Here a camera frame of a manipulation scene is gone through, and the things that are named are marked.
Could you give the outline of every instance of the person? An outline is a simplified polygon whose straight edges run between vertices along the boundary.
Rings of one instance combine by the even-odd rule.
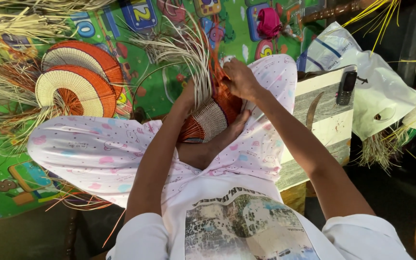
[[[292,116],[293,59],[232,59],[224,70],[245,110],[208,143],[177,143],[193,82],[164,123],[56,117],[31,134],[33,160],[126,208],[106,259],[411,259],[394,227]],[[322,231],[284,205],[274,185],[285,146],[315,188]]]

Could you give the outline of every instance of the mobile phone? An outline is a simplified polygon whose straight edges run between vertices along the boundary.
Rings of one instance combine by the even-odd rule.
[[[348,71],[343,74],[343,79],[341,80],[337,94],[338,105],[348,105],[350,103],[356,80],[357,72],[355,71]]]

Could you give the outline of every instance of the number 2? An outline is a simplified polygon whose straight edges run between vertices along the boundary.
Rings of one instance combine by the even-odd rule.
[[[144,7],[144,13],[141,12],[140,10],[134,8],[134,16],[136,17],[136,21],[140,22],[141,18],[143,20],[150,20],[150,12],[149,12],[149,8],[148,7]]]

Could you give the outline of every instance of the white t-shirt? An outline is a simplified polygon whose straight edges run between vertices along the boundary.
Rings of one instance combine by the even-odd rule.
[[[384,219],[333,217],[320,231],[272,181],[248,175],[199,176],[162,209],[128,221],[106,259],[412,259]]]

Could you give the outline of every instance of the wooden table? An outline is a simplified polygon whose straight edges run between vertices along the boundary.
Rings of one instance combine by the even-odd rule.
[[[318,77],[298,81],[295,92],[293,115],[303,124],[306,124],[309,106],[317,95],[324,92],[315,111],[312,133],[342,165],[349,161],[350,156],[354,92],[350,104],[346,106],[336,104],[335,93],[338,92],[343,72],[354,69],[355,66],[350,66]],[[283,153],[281,165],[280,179],[275,184],[279,191],[309,180],[287,149]]]

